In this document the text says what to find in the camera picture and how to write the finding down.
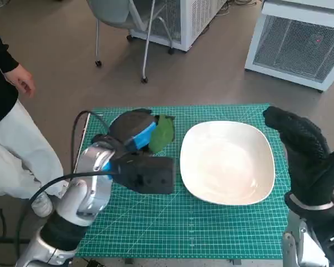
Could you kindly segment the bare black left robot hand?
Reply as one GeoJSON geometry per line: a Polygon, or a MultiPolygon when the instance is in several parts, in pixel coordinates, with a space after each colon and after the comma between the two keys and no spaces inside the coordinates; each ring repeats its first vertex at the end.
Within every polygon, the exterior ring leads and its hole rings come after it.
{"type": "Polygon", "coordinates": [[[158,125],[157,118],[148,109],[126,111],[113,120],[109,135],[122,143],[128,151],[146,150],[151,134],[158,125]]]}

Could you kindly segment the person's hand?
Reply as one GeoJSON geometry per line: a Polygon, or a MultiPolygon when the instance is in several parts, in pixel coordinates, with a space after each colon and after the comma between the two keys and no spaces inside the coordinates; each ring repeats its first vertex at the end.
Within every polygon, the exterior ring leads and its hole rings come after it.
{"type": "Polygon", "coordinates": [[[32,75],[22,66],[18,65],[11,71],[5,72],[4,76],[19,92],[33,97],[36,91],[36,86],[32,75]]]}

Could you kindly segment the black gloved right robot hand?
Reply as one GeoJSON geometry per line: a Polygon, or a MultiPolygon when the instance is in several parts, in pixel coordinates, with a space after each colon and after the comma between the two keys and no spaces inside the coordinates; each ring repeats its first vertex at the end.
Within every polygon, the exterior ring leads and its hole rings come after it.
{"type": "Polygon", "coordinates": [[[305,117],[270,106],[265,124],[278,131],[287,150],[291,192],[304,205],[331,202],[334,191],[334,151],[321,129],[305,117]]]}

